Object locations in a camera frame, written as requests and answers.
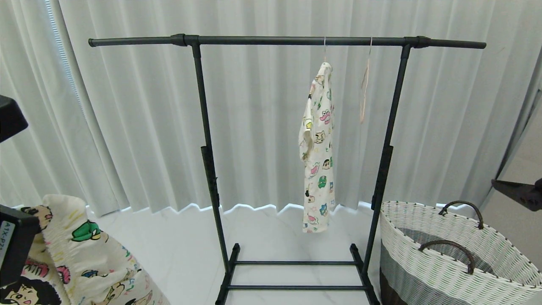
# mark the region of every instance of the beige surface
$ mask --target beige surface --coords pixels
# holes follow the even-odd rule
[[[518,143],[499,180],[533,184],[542,177],[542,109],[533,114],[527,129]],[[491,191],[487,205],[482,210],[484,221],[506,236],[538,269],[542,269],[542,211],[527,208]],[[537,295],[529,304],[542,304]]]

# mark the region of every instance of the basket handle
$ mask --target basket handle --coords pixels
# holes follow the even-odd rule
[[[483,229],[482,213],[480,213],[480,210],[475,205],[471,204],[468,201],[462,201],[462,200],[452,201],[449,204],[445,205],[438,214],[439,215],[446,215],[446,213],[448,213],[448,208],[451,205],[456,205],[456,204],[463,204],[463,205],[468,205],[468,206],[472,207],[474,209],[474,211],[476,212],[476,215],[478,216],[478,228],[480,230]]]
[[[458,243],[455,243],[455,242],[453,242],[451,240],[445,240],[445,239],[433,240],[432,242],[427,242],[427,243],[421,245],[418,250],[423,252],[423,249],[425,249],[425,248],[427,248],[429,246],[438,245],[438,244],[448,244],[448,245],[454,246],[454,247],[458,248],[459,250],[463,251],[463,253],[465,253],[465,255],[467,255],[467,257],[469,258],[469,264],[467,265],[467,273],[468,274],[473,274],[474,273],[474,256],[472,255],[472,253],[469,250],[467,250],[467,248],[465,248],[462,245],[460,245]]]

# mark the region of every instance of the woven basket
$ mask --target woven basket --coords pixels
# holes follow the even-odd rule
[[[472,206],[478,220],[448,213]],[[542,291],[540,271],[478,209],[384,202],[380,286],[387,304],[523,304]]]

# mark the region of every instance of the white marble floor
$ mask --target white marble floor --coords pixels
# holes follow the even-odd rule
[[[338,207],[327,232],[301,232],[302,210],[273,206],[253,210],[237,206],[223,214],[228,255],[235,243],[241,260],[352,260],[355,243],[363,258],[371,210]],[[212,211],[190,206],[177,213],[165,209],[130,209],[96,219],[102,230],[123,243],[146,268],[171,304],[214,304],[224,267]],[[377,233],[369,276],[378,288],[380,237]],[[232,284],[361,285],[353,266],[238,266]],[[363,291],[232,291],[227,304],[368,304]]]

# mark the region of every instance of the black horizontal bar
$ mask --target black horizontal bar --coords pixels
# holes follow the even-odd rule
[[[230,285],[229,290],[366,290],[366,286]]]
[[[484,49],[484,42],[434,40],[427,37],[302,37],[302,36],[199,36],[176,34],[165,37],[89,39],[91,47],[117,45],[275,45],[275,46],[405,46]]]
[[[334,265],[334,266],[349,266],[355,265],[356,262],[341,262],[341,261],[307,261],[307,260],[238,260],[236,265]]]

